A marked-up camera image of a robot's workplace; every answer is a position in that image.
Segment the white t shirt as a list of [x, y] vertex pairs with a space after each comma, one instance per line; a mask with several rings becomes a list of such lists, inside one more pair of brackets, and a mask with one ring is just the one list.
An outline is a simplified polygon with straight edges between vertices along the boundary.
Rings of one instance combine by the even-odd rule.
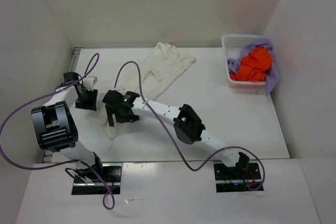
[[[196, 58], [193, 55], [181, 52], [173, 45], [158, 42], [148, 57], [138, 63], [145, 98], [156, 100], [194, 62]], [[97, 111], [89, 112], [86, 120], [101, 127], [108, 138], [114, 140], [130, 123], [109, 126], [106, 109], [102, 103], [105, 94], [105, 91], [99, 92]]]

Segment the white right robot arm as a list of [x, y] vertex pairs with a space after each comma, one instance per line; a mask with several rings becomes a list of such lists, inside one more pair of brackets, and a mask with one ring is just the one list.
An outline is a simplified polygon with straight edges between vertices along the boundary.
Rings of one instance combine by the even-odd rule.
[[[171, 106], [149, 100], [141, 93], [128, 91], [121, 94], [116, 90], [109, 90], [102, 102], [105, 104], [110, 127], [114, 127], [117, 123], [133, 123], [141, 117], [157, 119], [172, 140], [182, 161], [191, 171], [196, 172], [210, 160], [217, 159], [230, 165], [230, 172], [235, 178], [243, 178], [248, 173], [249, 157], [242, 152], [236, 154], [229, 152], [231, 148], [210, 133], [188, 104]], [[168, 126], [173, 127], [180, 142], [187, 145], [196, 144], [211, 153], [203, 164], [198, 168], [189, 165]]]

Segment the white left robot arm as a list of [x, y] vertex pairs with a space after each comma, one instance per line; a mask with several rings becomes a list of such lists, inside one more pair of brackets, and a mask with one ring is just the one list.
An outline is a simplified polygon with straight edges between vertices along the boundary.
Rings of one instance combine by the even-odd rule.
[[42, 150], [59, 153], [76, 160], [76, 172], [82, 179], [98, 182], [104, 177], [104, 168], [98, 155], [88, 150], [80, 141], [75, 121], [70, 113], [74, 104], [78, 109], [96, 111], [98, 90], [94, 88], [97, 77], [83, 80], [75, 72], [64, 73], [64, 82], [43, 106], [32, 109], [31, 116]]

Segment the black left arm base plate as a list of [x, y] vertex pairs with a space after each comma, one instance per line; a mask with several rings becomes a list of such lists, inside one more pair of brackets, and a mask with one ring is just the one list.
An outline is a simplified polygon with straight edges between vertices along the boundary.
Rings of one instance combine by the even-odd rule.
[[[80, 177], [74, 169], [69, 168], [68, 171], [73, 178], [72, 195], [104, 195], [107, 192], [104, 184], [94, 175], [93, 180], [89, 177]], [[102, 179], [112, 190], [113, 194], [119, 195], [121, 189], [121, 172], [122, 164], [103, 163]]]

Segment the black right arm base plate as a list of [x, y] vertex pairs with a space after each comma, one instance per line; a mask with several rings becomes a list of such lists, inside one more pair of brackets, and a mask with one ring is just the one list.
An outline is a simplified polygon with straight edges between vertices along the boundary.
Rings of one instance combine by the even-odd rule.
[[214, 175], [217, 193], [253, 191], [260, 185], [262, 179], [257, 163], [249, 163], [246, 172], [236, 167], [215, 163]]

